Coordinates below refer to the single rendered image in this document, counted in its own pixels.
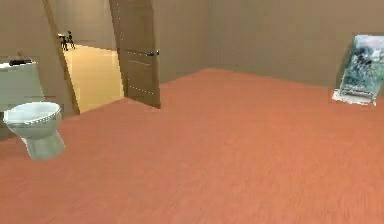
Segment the brown wooden room door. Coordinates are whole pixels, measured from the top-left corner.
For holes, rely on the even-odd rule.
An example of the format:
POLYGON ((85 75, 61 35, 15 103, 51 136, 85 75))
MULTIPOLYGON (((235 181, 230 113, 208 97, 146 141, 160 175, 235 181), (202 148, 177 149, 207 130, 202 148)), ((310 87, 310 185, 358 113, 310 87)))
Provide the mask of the brown wooden room door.
POLYGON ((152 0, 109 0, 124 96, 160 109, 158 57, 127 53, 156 51, 152 0))

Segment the black chair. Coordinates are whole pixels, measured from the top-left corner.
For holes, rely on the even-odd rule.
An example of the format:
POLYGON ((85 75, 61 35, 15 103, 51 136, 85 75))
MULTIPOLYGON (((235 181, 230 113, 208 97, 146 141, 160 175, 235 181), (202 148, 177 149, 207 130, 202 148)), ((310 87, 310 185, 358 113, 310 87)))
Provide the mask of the black chair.
POLYGON ((68 47, 71 47, 72 49, 75 48, 71 31, 68 32, 67 36, 65 36, 64 34, 59 34, 58 37, 60 39, 60 44, 63 50, 68 51, 68 47))

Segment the white toilet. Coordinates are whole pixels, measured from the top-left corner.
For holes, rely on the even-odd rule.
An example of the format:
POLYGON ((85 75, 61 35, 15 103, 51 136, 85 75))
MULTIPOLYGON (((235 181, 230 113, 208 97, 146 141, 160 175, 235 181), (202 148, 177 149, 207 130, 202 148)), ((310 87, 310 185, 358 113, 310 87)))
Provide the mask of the white toilet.
POLYGON ((32 160, 51 159, 65 150, 58 132, 61 106, 46 100, 37 62, 0 64, 0 112, 32 160))

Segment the green framed picture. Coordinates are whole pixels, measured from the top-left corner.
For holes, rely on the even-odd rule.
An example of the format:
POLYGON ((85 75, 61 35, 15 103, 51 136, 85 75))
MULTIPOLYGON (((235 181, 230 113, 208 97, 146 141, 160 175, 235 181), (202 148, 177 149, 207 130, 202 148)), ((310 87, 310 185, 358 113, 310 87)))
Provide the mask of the green framed picture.
POLYGON ((356 35, 343 76, 332 99, 349 104, 376 105, 384 81, 384 36, 356 35))

